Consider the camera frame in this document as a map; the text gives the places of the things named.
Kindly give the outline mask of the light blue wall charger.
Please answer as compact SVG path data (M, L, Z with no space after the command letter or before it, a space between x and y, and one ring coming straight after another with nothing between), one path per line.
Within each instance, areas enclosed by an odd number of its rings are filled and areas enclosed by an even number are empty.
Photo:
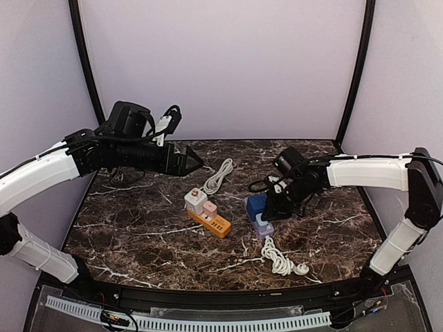
M262 219L262 213L258 213L255 215L255 222L260 228L264 228L267 230L271 228L271 224L268 221Z

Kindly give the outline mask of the purple power strip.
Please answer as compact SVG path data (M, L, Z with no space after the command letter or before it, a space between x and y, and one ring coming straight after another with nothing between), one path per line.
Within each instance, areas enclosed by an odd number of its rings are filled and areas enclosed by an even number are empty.
M246 209L246 198L244 199L244 207ZM260 228L256 222L252 222L251 220L250 220L250 222L252 223L255 233L257 234L257 237L259 240L265 240L266 237L273 237L274 227L272 224L271 224L271 228L267 230L264 228Z

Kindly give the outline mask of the blue cube socket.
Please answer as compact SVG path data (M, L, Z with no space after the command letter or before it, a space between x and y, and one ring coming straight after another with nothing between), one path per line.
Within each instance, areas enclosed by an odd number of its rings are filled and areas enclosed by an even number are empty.
M266 206L266 194L258 194L246 198L246 213L252 222L255 222L255 216L263 213Z

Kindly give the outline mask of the white cube socket adapter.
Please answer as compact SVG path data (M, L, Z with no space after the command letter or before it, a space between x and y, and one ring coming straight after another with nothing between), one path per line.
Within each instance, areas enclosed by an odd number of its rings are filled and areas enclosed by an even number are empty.
M186 209L197 215L204 212L204 203L207 200L207 194L199 188L193 188L184 196Z

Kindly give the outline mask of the pink wall charger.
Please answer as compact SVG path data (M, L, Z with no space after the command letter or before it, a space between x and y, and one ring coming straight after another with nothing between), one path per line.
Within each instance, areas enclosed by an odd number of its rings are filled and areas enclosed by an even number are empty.
M206 201L203 204L203 209L204 209L204 214L207 217L214 219L217 216L217 206L214 203Z

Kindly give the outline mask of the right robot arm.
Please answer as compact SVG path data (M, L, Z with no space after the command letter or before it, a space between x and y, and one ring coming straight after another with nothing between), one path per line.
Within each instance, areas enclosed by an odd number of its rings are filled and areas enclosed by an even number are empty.
M400 222L386 236L353 286L354 295L367 300L380 288L380 280L408 255L442 221L442 177L439 160L427 149L397 155L326 155L305 158L295 147L280 152L273 161L279 176L267 176L262 218L284 220L302 212L316 193L342 187L397 190L408 195Z

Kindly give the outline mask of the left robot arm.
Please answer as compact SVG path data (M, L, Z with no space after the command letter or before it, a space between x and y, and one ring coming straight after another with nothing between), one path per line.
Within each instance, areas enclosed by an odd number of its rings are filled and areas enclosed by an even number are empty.
M166 137L182 119L172 105L155 120L151 111L133 102L117 101L97 129L81 129L42 153L1 173L1 255L14 257L37 271L70 284L83 302L98 295L81 258L64 253L28 230L14 214L22 203L62 183L100 169L131 167L142 172L187 176L203 160L189 147L177 150Z

